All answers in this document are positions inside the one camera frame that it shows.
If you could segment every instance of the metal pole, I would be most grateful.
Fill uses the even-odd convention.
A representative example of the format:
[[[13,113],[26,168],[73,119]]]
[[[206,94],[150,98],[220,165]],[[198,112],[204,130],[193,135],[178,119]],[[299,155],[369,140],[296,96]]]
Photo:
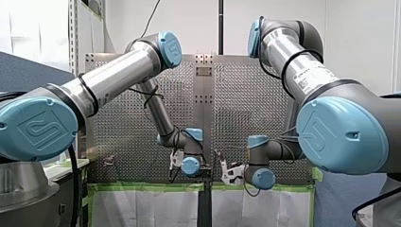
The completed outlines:
[[[224,0],[218,0],[218,54],[224,55]]]

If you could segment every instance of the light blue joint cap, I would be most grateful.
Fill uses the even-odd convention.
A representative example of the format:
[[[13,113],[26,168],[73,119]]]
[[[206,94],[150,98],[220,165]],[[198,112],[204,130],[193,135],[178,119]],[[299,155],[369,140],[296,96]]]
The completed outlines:
[[[248,56],[256,59],[259,57],[258,48],[260,45],[259,41],[259,19],[256,19],[252,25],[250,30],[250,35],[248,37]]]
[[[203,130],[196,128],[186,128],[189,134],[191,134],[196,140],[202,142],[203,141]]]
[[[195,177],[201,168],[200,161],[194,157],[186,157],[183,159],[183,165],[181,166],[181,170],[183,174],[188,177]]]
[[[319,97],[300,110],[299,144],[314,165],[349,175],[378,171],[389,144],[379,122],[363,107],[341,97]]]
[[[0,109],[0,155],[14,161],[56,157],[74,142],[78,121],[64,103],[28,97]]]
[[[259,168],[252,175],[252,185],[261,190],[272,189],[275,185],[275,175],[268,168]]]
[[[256,148],[269,142],[269,137],[266,135],[251,135],[248,137],[247,148]]]
[[[180,41],[169,31],[159,33],[159,47],[163,60],[168,68],[175,68],[180,65],[183,59]]]

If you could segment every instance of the white wall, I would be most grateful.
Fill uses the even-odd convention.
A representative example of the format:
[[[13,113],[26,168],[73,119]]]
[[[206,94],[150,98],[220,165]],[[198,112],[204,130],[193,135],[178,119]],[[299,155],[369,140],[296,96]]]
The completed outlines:
[[[106,1],[106,51],[122,53],[141,36],[156,0]],[[218,1],[162,0],[148,28],[148,35],[173,31],[183,53],[210,53],[218,46]]]
[[[395,86],[397,0],[327,0],[325,62],[378,95]]]
[[[106,1],[106,51],[121,53],[138,38],[156,1]],[[249,29],[260,15],[271,19],[306,20],[324,36],[323,0],[225,1],[224,53],[246,55]],[[162,0],[148,33],[171,30],[184,54],[218,52],[218,0]]]
[[[259,16],[277,20],[308,21],[324,39],[323,0],[226,0],[224,54],[247,55],[251,24]]]

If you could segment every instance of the pegboard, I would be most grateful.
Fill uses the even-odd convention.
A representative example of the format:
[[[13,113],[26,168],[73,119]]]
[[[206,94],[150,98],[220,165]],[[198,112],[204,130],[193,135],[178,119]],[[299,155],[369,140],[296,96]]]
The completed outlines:
[[[259,62],[247,57],[215,56],[215,105],[212,150],[227,163],[247,163],[245,148],[250,135],[278,138],[283,131],[288,97],[281,81],[268,76]],[[293,165],[270,161],[278,183],[307,184],[312,180],[307,160]],[[214,178],[221,176],[214,168]]]
[[[86,69],[118,56],[88,54]],[[214,181],[221,175],[212,150],[222,151],[229,163],[245,163],[245,151],[230,147],[245,147],[253,134],[275,138],[283,129],[287,97],[281,83],[248,57],[185,55],[179,67],[165,70],[157,80],[173,123],[182,129],[203,128],[205,156],[213,164]],[[167,182],[171,149],[157,145],[157,131],[138,94],[127,91],[108,103],[87,131],[93,131],[87,146],[95,147],[97,156],[89,171],[90,182]],[[113,164],[105,165],[112,156]],[[294,165],[273,161],[271,168],[278,183],[307,184],[311,180],[306,161]],[[179,182],[191,179],[180,174]]]

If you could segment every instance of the cable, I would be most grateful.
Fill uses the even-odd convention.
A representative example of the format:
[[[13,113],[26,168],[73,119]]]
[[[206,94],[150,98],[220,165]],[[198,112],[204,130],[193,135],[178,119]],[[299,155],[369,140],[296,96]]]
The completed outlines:
[[[296,127],[296,126],[294,126],[294,127],[290,128],[290,129],[289,129],[289,130],[287,130],[287,131],[283,131],[283,132],[281,132],[281,133],[280,133],[280,135],[285,135],[285,134],[287,134],[287,133],[289,133],[289,132],[291,132],[291,131],[294,131],[295,129],[297,129],[297,127]]]
[[[181,170],[181,168],[178,167],[178,169],[177,169],[176,173],[174,174],[174,177],[173,177],[172,180],[171,180],[171,175],[172,175],[173,170],[170,171],[170,176],[169,176],[170,179],[168,179],[168,181],[169,181],[170,183],[174,183],[174,182],[175,182],[175,179],[177,178],[177,175],[178,175],[178,173],[180,172],[180,170]]]
[[[260,193],[260,188],[258,189],[258,191],[256,192],[256,194],[252,194],[249,190],[248,190],[248,188],[247,188],[247,184],[246,184],[246,182],[247,182],[247,179],[246,179],[246,176],[247,176],[247,170],[248,170],[248,164],[246,164],[245,165],[245,170],[244,170],[244,188],[245,188],[245,191],[248,193],[248,195],[250,195],[251,197],[257,197],[258,195],[259,195],[259,193]]]
[[[280,145],[280,148],[281,148],[280,159],[281,159],[285,164],[292,165],[292,164],[295,163],[295,161],[296,161],[295,154],[294,154],[294,152],[292,152],[292,150],[289,148],[289,146],[287,146],[285,143],[283,143],[283,142],[280,141],[279,139],[272,139],[271,141],[274,141],[274,142],[276,142],[277,144]],[[287,162],[287,160],[284,160],[284,149],[283,149],[283,148],[285,148],[286,150],[288,150],[288,152],[291,153],[292,160],[291,160],[290,162]]]
[[[73,171],[73,214],[71,217],[71,227],[77,226],[78,209],[79,209],[79,170],[77,164],[77,157],[73,145],[68,148],[68,153],[71,159],[71,168]]]
[[[0,94],[0,102],[14,99],[15,97],[22,96],[26,94],[26,92],[7,92]]]
[[[153,98],[154,96],[159,96],[161,99],[165,99],[165,97],[164,97],[163,95],[161,95],[161,94],[156,94],[156,92],[157,92],[158,89],[159,89],[159,85],[156,85],[156,86],[154,87],[154,89],[151,91],[151,93],[141,92],[141,91],[138,91],[138,90],[133,89],[133,88],[129,88],[129,89],[128,89],[129,91],[132,91],[132,92],[135,92],[135,93],[138,93],[138,94],[141,94],[141,95],[147,95],[147,96],[149,96],[149,97],[145,100],[145,102],[144,102],[144,109],[143,109],[143,110],[144,110],[145,117],[146,117],[150,122],[152,122],[152,120],[148,117],[148,113],[145,111],[145,109],[147,108],[148,102],[149,102],[150,99]]]
[[[317,56],[317,57],[319,58],[319,61],[320,61],[321,63],[323,63],[323,56],[322,56],[322,54],[319,53],[319,52],[316,51],[316,50],[313,50],[313,49],[304,49],[304,50],[301,50],[301,51],[299,51],[299,52],[293,54],[291,57],[288,58],[288,60],[286,61],[286,63],[284,63],[283,71],[281,72],[281,85],[283,86],[283,89],[284,89],[284,91],[286,91],[287,95],[290,96],[290,97],[292,97],[292,98],[294,98],[294,96],[292,95],[292,93],[289,91],[289,89],[288,89],[288,87],[287,87],[287,82],[286,82],[286,71],[287,71],[287,68],[289,67],[289,65],[291,64],[291,62],[292,62],[294,59],[296,59],[296,58],[298,58],[299,56],[301,56],[302,54],[304,54],[304,53],[314,54],[315,56]]]
[[[260,64],[260,67],[262,68],[263,72],[265,72],[267,75],[269,75],[275,79],[280,79],[276,75],[269,72],[268,69],[265,68],[265,65],[262,62],[262,43],[263,43],[263,41],[262,41],[262,23],[263,23],[263,19],[265,19],[265,17],[263,17],[263,16],[259,17],[259,48],[258,48],[259,64]]]
[[[366,202],[362,203],[361,205],[357,206],[352,211],[352,213],[351,213],[352,218],[354,220],[357,220],[357,212],[360,211],[361,209],[363,209],[363,208],[365,208],[365,207],[367,207],[369,205],[372,205],[372,204],[374,204],[374,203],[376,203],[378,201],[383,201],[383,200],[387,199],[388,197],[391,197],[391,196],[393,196],[395,194],[398,194],[400,192],[401,192],[401,187],[398,187],[398,188],[395,188],[393,191],[387,192],[387,193],[385,193],[383,195],[380,195],[380,196],[378,196],[378,197],[376,197],[374,199],[371,199],[369,201],[366,201]]]
[[[145,34],[147,33],[148,27],[149,27],[149,24],[150,24],[150,21],[151,21],[151,19],[153,18],[154,12],[156,11],[157,7],[159,6],[160,1],[161,1],[161,0],[158,0],[158,1],[156,2],[156,5],[155,5],[154,8],[153,8],[153,12],[150,14],[150,17],[149,17],[149,19],[148,19],[147,26],[145,27],[144,33],[141,35],[141,38],[144,38]]]

